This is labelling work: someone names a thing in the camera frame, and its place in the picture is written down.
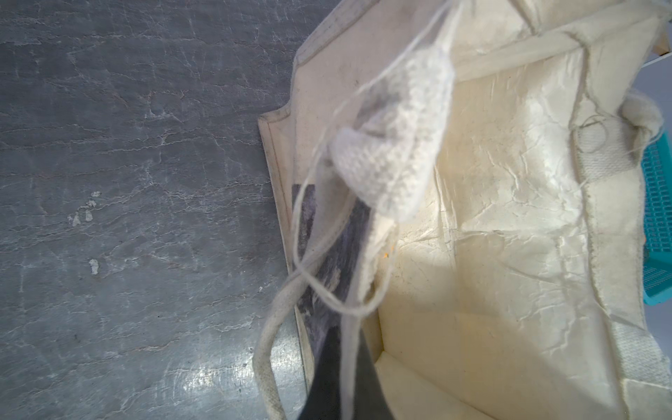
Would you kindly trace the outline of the cream canvas tote bag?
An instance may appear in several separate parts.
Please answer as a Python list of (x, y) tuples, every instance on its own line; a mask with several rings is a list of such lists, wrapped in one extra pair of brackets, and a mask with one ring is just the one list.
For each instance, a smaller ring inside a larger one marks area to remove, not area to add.
[(633, 81), (668, 1), (342, 1), (259, 118), (304, 419), (668, 419)]

